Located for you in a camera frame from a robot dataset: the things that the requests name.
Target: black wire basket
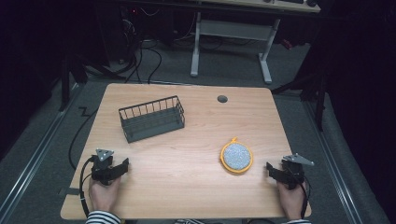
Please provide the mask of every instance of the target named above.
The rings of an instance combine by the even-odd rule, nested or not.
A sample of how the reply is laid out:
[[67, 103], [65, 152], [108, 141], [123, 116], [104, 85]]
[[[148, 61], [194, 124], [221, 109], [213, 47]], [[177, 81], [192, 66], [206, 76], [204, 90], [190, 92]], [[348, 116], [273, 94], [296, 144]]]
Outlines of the black wire basket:
[[184, 128], [184, 110], [178, 97], [170, 96], [119, 109], [128, 143]]

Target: person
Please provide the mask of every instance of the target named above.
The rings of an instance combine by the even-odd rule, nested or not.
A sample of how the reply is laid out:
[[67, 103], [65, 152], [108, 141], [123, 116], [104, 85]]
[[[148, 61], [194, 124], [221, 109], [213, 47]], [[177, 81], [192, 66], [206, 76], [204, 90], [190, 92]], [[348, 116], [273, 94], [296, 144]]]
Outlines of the person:
[[[90, 179], [90, 198], [93, 211], [88, 215], [86, 224], [120, 224], [120, 219], [113, 214], [117, 202], [121, 177], [115, 179], [110, 186], [103, 186], [100, 181]], [[308, 220], [301, 219], [304, 201], [304, 192], [300, 186], [295, 189], [276, 182], [279, 190], [280, 204], [285, 211], [288, 224], [310, 224]]]

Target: light wood surface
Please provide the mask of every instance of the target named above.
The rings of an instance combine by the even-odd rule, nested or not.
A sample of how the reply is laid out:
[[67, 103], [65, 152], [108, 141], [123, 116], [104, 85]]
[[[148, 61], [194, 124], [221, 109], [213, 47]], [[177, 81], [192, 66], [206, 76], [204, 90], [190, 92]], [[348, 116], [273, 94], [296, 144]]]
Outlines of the light wood surface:
[[320, 12], [320, 7], [316, 5], [315, 7], [310, 7], [306, 4], [304, 0], [303, 4], [290, 3], [284, 1], [271, 1], [266, 3], [263, 0], [201, 0], [201, 2], [210, 2], [217, 4], [229, 4], [244, 7], [265, 7], [272, 9], [288, 10], [288, 11], [301, 11], [301, 12]]
[[[185, 128], [128, 144], [119, 108], [177, 95]], [[225, 95], [228, 102], [218, 102]], [[221, 149], [233, 137], [248, 146], [253, 164], [242, 175], [221, 164]], [[280, 168], [290, 146], [273, 96], [265, 88], [110, 84], [78, 163], [71, 188], [78, 188], [83, 163], [97, 148], [112, 149], [115, 165], [129, 158], [115, 214], [141, 218], [283, 217], [276, 182], [264, 169]], [[91, 170], [87, 166], [86, 174]], [[88, 182], [84, 185], [88, 196]], [[67, 195], [61, 216], [84, 219], [79, 197]]]

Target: person's left hand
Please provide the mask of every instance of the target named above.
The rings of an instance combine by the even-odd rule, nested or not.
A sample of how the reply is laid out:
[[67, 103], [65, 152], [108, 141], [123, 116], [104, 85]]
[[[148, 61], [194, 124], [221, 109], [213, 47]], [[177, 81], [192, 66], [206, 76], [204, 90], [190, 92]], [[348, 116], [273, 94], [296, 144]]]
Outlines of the person's left hand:
[[90, 198], [94, 211], [111, 213], [116, 205], [121, 177], [115, 179], [110, 186], [104, 186], [100, 181], [90, 178]]

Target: sleeve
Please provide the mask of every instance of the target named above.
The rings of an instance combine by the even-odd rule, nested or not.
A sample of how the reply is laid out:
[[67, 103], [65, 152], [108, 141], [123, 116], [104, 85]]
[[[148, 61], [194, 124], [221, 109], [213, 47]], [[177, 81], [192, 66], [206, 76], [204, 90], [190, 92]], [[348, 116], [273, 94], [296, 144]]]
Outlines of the sleeve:
[[309, 220], [299, 219], [299, 220], [289, 221], [287, 224], [311, 224], [311, 222]]
[[88, 215], [86, 224], [120, 224], [119, 217], [103, 211], [93, 211]]

